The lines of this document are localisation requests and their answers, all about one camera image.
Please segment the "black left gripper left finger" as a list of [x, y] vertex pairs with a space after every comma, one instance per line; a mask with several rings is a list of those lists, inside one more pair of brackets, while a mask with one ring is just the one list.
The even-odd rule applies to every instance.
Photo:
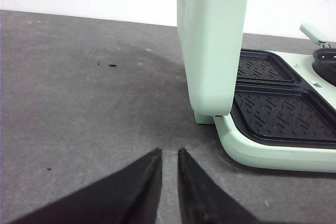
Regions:
[[162, 188], [162, 150], [48, 204], [14, 223], [155, 223]]

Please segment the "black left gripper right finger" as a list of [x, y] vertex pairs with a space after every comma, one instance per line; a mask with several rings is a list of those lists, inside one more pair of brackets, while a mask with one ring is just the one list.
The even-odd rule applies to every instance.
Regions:
[[182, 223], [259, 223], [184, 148], [178, 151], [178, 199]]

